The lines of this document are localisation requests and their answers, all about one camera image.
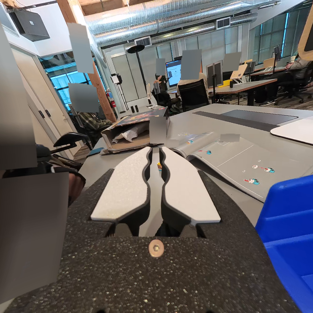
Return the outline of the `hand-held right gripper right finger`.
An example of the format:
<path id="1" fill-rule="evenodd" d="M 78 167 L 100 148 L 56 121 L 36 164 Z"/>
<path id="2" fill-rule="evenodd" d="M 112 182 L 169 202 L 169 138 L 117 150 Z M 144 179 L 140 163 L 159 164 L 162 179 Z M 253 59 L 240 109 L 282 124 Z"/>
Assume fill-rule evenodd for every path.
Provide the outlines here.
<path id="1" fill-rule="evenodd" d="M 196 167 L 167 147 L 159 149 L 159 159 L 163 222 L 169 226 L 219 223 L 221 217 Z"/>

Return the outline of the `wooden edged office desk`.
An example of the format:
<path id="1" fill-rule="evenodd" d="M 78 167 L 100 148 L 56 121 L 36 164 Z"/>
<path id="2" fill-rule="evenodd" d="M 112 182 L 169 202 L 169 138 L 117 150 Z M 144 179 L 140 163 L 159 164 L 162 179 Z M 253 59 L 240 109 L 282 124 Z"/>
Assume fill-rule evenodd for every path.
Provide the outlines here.
<path id="1" fill-rule="evenodd" d="M 277 79 L 260 80 L 248 83 L 234 84 L 231 88 L 228 86 L 210 88 L 209 92 L 213 92 L 212 103 L 216 103 L 216 95 L 239 94 L 247 92 L 247 105 L 254 106 L 254 90 L 258 87 L 276 82 Z"/>
<path id="2" fill-rule="evenodd" d="M 275 67 L 270 69 L 259 69 L 254 71 L 249 76 L 249 82 L 259 81 L 267 76 L 275 75 L 276 73 L 285 72 L 285 71 L 298 71 L 298 69 L 286 69 L 286 67 Z"/>

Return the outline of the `grey instruction booklet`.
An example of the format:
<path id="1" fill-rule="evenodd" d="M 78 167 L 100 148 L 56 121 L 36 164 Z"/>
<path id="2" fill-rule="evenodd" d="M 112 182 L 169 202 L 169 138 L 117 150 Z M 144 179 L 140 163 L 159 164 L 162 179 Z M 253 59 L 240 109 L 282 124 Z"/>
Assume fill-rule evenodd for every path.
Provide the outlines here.
<path id="1" fill-rule="evenodd" d="M 264 202 L 275 183 L 291 179 L 288 159 L 240 137 L 237 142 L 223 142 L 215 132 L 180 133 L 175 147 L 169 146 L 188 161 L 196 158 L 228 182 Z"/>

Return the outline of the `white paper bag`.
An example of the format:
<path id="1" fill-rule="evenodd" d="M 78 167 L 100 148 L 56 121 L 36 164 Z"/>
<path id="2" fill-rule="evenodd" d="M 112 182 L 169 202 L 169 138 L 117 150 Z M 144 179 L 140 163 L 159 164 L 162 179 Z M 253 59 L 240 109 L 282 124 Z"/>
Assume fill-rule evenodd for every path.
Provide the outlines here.
<path id="1" fill-rule="evenodd" d="M 116 135 L 115 138 L 112 139 L 112 142 L 118 143 L 118 141 L 121 139 L 125 139 L 128 142 L 132 142 L 134 138 L 137 138 L 139 134 L 143 133 L 146 130 L 149 130 L 148 121 L 137 123 L 134 126 L 131 126 L 125 131 L 122 131 L 118 135 Z"/>

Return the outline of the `colourful cardboard toy box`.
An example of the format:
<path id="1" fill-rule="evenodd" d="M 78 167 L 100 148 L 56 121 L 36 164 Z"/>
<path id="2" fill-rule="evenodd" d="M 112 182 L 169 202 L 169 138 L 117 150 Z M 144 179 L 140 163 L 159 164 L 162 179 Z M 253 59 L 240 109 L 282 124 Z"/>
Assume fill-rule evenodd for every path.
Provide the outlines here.
<path id="1" fill-rule="evenodd" d="M 125 139 L 121 139 L 118 143 L 112 142 L 112 139 L 115 138 L 120 132 L 125 131 L 131 126 L 134 126 L 137 123 L 148 121 L 150 124 L 150 120 L 152 121 L 152 125 L 156 127 L 152 132 L 157 133 L 160 130 L 159 136 L 161 138 L 160 142 L 151 143 L 150 140 L 150 126 L 149 130 L 144 131 L 139 134 L 137 138 L 134 138 L 132 142 L 128 142 Z M 143 113 L 138 113 L 135 115 L 124 116 L 120 121 L 115 122 L 110 127 L 101 132 L 102 137 L 105 142 L 105 147 L 102 148 L 100 152 L 101 155 L 109 155 L 109 154 L 117 154 L 121 152 L 138 150 L 145 147 L 153 147 L 158 144 L 165 143 L 168 128 L 170 124 L 170 115 L 169 109 L 167 107 L 161 107 L 158 109 L 150 110 Z"/>

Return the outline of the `black office chair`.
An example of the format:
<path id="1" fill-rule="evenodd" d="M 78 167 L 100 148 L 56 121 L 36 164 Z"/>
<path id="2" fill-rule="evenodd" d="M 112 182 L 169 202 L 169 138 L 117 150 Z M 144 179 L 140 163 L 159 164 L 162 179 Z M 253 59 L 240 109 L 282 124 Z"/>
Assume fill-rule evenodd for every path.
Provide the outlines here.
<path id="1" fill-rule="evenodd" d="M 210 104 L 203 79 L 189 84 L 178 85 L 178 93 L 181 97 L 183 112 Z"/>

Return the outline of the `blue plastic bin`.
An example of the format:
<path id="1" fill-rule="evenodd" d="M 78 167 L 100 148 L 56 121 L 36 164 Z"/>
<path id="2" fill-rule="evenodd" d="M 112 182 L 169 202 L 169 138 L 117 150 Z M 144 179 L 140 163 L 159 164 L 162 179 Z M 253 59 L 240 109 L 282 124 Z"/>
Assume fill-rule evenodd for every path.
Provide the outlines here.
<path id="1" fill-rule="evenodd" d="M 280 281 L 301 312 L 313 312 L 313 176 L 274 184 L 256 223 Z"/>

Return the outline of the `light panel on tripod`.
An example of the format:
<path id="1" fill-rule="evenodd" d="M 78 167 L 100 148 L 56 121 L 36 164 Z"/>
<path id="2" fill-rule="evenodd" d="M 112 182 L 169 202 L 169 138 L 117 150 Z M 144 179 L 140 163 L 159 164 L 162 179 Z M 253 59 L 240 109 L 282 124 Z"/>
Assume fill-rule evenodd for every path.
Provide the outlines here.
<path id="1" fill-rule="evenodd" d="M 125 111 L 129 111 L 126 99 L 125 99 L 124 94 L 123 94 L 122 86 L 121 86 L 122 85 L 122 78 L 121 78 L 121 76 L 119 74 L 111 74 L 111 80 L 116 85 L 116 88 L 119 91 L 120 97 L 121 97 L 121 99 L 123 101 L 124 110 Z"/>

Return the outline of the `lit computer monitor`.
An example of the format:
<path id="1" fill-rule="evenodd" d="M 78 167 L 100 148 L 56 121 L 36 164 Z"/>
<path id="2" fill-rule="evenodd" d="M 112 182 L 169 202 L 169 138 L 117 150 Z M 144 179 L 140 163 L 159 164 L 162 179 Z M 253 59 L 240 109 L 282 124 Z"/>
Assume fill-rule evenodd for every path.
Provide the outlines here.
<path id="1" fill-rule="evenodd" d="M 169 87 L 177 86 L 181 79 L 181 60 L 166 62 L 165 65 Z"/>

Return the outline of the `white rounded board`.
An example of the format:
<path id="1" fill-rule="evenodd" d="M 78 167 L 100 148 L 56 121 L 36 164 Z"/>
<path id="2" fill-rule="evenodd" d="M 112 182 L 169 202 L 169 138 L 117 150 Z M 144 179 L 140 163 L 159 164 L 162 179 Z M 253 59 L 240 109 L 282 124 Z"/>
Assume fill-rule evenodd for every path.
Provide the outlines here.
<path id="1" fill-rule="evenodd" d="M 270 133 L 281 138 L 313 145 L 313 117 L 273 128 Z"/>

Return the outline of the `grey monitor on stand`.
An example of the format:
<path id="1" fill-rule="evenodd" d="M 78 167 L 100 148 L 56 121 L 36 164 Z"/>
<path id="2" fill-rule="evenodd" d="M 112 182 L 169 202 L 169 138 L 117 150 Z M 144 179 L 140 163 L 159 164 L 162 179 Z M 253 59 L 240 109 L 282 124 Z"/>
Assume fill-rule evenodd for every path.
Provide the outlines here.
<path id="1" fill-rule="evenodd" d="M 207 85 L 208 89 L 213 89 L 212 103 L 216 100 L 216 89 L 223 85 L 223 61 L 217 61 L 215 63 L 206 66 Z"/>

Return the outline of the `black ceiling speaker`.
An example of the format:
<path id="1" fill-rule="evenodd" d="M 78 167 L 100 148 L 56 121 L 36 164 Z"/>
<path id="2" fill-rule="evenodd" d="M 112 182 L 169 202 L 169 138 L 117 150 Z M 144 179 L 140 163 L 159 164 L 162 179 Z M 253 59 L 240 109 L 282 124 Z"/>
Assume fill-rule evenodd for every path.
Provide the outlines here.
<path id="1" fill-rule="evenodd" d="M 37 13 L 13 10 L 9 13 L 19 33 L 32 42 L 50 39 L 49 33 Z"/>

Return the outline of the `black floor lamp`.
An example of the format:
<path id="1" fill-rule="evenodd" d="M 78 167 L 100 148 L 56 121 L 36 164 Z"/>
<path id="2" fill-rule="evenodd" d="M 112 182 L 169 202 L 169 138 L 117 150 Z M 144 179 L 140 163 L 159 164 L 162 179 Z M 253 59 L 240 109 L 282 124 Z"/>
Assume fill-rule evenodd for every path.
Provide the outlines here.
<path id="1" fill-rule="evenodd" d="M 143 73 L 142 64 L 141 64 L 141 61 L 140 61 L 140 58 L 139 58 L 139 52 L 144 50 L 144 48 L 145 48 L 144 45 L 135 45 L 135 46 L 130 47 L 127 50 L 127 53 L 129 53 L 129 54 L 136 54 L 136 58 L 137 58 L 137 61 L 138 61 L 138 66 L 139 66 L 139 69 L 140 69 L 140 73 L 141 73 L 143 84 L 144 84 L 144 88 L 145 88 L 145 96 L 148 99 L 148 96 L 147 96 L 147 84 L 146 84 L 145 76 L 144 76 L 144 73 Z"/>

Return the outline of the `tan rounded panel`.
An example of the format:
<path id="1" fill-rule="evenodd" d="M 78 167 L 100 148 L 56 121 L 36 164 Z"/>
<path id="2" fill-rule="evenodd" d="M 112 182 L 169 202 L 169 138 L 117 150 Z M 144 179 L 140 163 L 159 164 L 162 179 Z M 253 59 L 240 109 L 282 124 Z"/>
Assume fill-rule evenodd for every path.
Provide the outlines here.
<path id="1" fill-rule="evenodd" d="M 298 53 L 301 59 L 306 61 L 313 60 L 313 39 L 312 39 L 313 11 L 309 12 L 306 24 L 298 44 Z"/>

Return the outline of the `silver ventilation duct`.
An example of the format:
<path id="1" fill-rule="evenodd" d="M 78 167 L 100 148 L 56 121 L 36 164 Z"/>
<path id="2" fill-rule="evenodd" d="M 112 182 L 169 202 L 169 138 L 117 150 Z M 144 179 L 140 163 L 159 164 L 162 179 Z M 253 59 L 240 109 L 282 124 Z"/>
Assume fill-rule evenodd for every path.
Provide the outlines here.
<path id="1" fill-rule="evenodd" d="M 272 3 L 269 0 L 149 1 L 84 18 L 96 44 L 104 47 Z"/>

